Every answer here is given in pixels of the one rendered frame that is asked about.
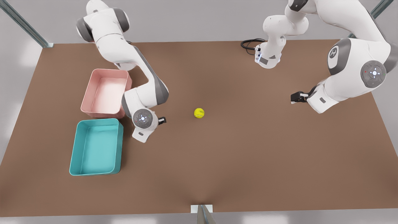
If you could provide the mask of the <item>pink plastic tray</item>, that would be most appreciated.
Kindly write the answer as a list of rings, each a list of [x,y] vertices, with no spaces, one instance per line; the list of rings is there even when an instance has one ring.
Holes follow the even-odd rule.
[[[131,89],[132,80],[128,71],[94,69],[81,103],[81,111],[100,119],[122,119],[125,111],[121,98]]]

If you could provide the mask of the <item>teal plastic tray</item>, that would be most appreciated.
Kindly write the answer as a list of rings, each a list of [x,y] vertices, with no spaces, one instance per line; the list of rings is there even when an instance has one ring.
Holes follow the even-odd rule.
[[[113,175],[121,169],[123,126],[118,119],[82,120],[76,127],[69,173]]]

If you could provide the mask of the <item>silver frame post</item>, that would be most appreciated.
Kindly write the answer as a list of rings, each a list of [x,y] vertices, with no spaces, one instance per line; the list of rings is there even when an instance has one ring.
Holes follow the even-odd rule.
[[[371,15],[371,17],[373,18],[375,24],[378,26],[377,22],[375,21],[375,19],[384,12],[385,9],[387,9],[390,4],[393,3],[394,0],[380,0],[379,3],[369,12],[369,14]],[[382,32],[382,30],[378,27],[379,32],[382,34],[383,38],[385,41],[387,41],[384,33]],[[348,38],[357,38],[353,33],[348,35]]]
[[[0,8],[42,48],[54,47],[54,43],[46,41],[6,0],[0,0]]]
[[[216,224],[212,213],[213,205],[191,205],[191,213],[197,214],[197,224]]]

